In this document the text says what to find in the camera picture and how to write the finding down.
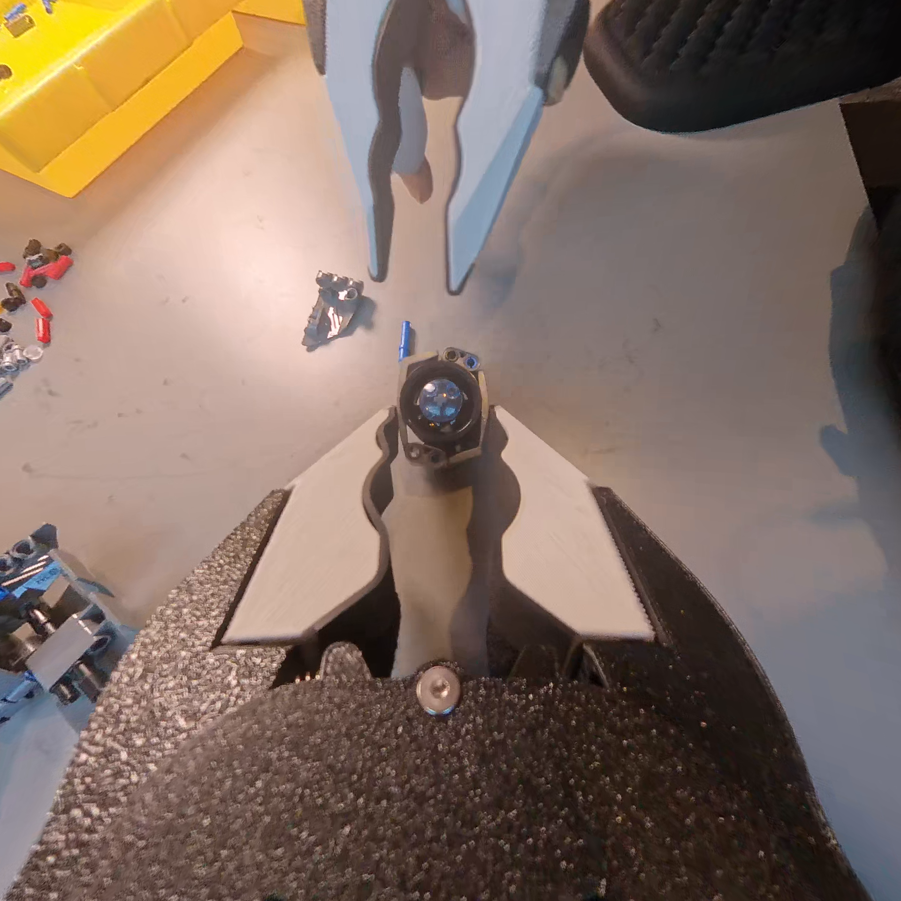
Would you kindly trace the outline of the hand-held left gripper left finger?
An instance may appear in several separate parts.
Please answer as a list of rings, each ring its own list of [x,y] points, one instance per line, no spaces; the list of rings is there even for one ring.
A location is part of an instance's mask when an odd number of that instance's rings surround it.
[[[335,642],[391,675],[400,603],[383,514],[397,410],[378,410],[292,480],[219,631],[220,647],[287,647],[307,672]]]

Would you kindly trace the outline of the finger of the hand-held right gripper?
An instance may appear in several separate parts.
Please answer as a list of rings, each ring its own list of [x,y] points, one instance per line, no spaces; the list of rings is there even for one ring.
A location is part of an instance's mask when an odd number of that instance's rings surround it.
[[[458,166],[446,209],[447,287],[462,291],[542,117],[565,34],[565,3],[449,2],[473,41],[454,133]]]
[[[396,2],[329,1],[324,17],[324,78],[358,189],[367,233],[368,273],[389,272],[395,202],[393,153],[399,142],[399,67],[378,73],[378,52]]]

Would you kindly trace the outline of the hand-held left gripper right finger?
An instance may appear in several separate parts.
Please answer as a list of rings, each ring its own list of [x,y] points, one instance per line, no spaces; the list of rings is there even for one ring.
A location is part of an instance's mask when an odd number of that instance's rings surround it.
[[[657,641],[651,614],[578,467],[500,405],[486,444],[490,655],[546,647],[568,664],[592,641]]]

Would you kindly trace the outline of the grey brick wheel assembly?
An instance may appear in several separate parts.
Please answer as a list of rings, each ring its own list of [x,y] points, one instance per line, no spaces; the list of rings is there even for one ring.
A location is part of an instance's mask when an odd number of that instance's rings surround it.
[[[489,411],[487,379],[475,353],[450,346],[400,361],[399,439],[412,464],[438,471],[477,458]]]

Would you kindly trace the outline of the grey desk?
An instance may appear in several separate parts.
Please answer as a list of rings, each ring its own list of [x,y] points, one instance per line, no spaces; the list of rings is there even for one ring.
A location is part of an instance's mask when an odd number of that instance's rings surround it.
[[[2,399],[2,548],[43,523],[143,625],[270,491],[377,408],[401,321],[483,356],[491,399],[613,488],[741,629],[875,899],[899,899],[899,428],[880,383],[870,210],[837,104],[679,137],[583,69],[542,117],[465,292],[435,195],[396,189],[386,284],[299,347],[313,277],[366,235],[297,26],[244,48],[65,199],[2,176],[2,259],[75,264]]]

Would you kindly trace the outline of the person's right hand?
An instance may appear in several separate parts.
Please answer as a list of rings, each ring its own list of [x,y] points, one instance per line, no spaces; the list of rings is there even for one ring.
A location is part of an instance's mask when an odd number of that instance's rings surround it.
[[[419,205],[428,202],[434,193],[434,176],[430,162],[423,158],[422,163],[415,172],[397,171],[405,189],[412,199]]]

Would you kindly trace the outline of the black mesh chair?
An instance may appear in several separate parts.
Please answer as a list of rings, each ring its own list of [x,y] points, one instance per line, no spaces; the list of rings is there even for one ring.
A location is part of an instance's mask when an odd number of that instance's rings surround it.
[[[898,1],[617,1],[583,43],[625,120],[717,130],[899,78]]]

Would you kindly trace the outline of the pile of small brick parts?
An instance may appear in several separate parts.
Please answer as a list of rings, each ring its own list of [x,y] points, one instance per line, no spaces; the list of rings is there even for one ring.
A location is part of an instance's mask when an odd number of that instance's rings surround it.
[[[74,265],[67,242],[48,245],[27,242],[20,263],[2,260],[1,397],[15,389],[16,381],[36,367],[52,343],[54,313],[42,292],[58,283]]]

